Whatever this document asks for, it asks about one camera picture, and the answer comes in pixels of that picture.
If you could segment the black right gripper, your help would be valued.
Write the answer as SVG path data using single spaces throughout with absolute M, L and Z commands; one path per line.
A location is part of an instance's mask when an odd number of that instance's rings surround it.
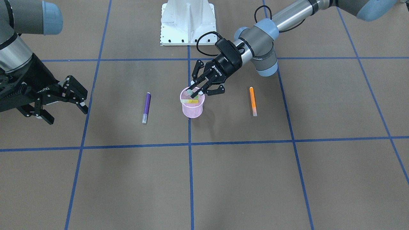
M 59 82 L 35 54 L 20 69 L 1 73 L 0 110 L 16 108 L 25 117 L 36 116 L 51 125 L 55 118 L 43 106 L 55 103 L 55 100 L 38 97 L 37 93 L 56 84 L 61 87 L 64 102 L 75 104 L 84 114 L 88 113 L 85 103 L 88 91 L 82 84 L 72 75 Z

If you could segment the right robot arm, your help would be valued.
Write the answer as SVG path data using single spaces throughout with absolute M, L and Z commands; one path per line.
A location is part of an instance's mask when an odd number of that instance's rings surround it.
M 88 91 L 72 76 L 57 80 L 21 38 L 22 34 L 58 35 L 60 8 L 44 0 L 2 0 L 0 18 L 0 110 L 17 109 L 48 124 L 54 117 L 43 106 L 58 101 L 88 113 Z

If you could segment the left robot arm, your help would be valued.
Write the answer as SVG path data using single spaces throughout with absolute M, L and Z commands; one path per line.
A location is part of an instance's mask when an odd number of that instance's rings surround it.
M 363 21 L 373 21 L 386 14 L 395 0 L 297 0 L 270 17 L 256 21 L 253 27 L 241 27 L 229 41 L 215 31 L 219 54 L 207 63 L 198 60 L 192 72 L 190 87 L 186 90 L 191 98 L 201 95 L 213 96 L 225 92 L 227 78 L 247 62 L 252 62 L 257 73 L 263 77 L 273 75 L 278 69 L 274 42 L 281 33 L 301 25 L 307 17 L 320 10 L 336 6 Z

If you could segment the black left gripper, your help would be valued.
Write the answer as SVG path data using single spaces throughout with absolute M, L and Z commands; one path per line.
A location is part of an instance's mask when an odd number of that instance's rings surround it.
M 243 65 L 242 54 L 240 49 L 244 43 L 237 48 L 231 41 L 221 38 L 216 42 L 216 48 L 220 51 L 213 60 L 204 63 L 202 60 L 197 60 L 192 71 L 192 81 L 190 82 L 189 90 L 205 81 L 199 90 L 196 90 L 196 96 L 208 95 L 214 96 L 226 92 L 222 83 L 225 83 L 227 78 L 239 70 Z

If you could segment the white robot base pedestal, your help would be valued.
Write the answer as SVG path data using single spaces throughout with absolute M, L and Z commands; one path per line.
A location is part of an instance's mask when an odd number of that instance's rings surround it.
M 217 41 L 215 7 L 207 0 L 169 0 L 161 7 L 160 45 L 213 45 Z

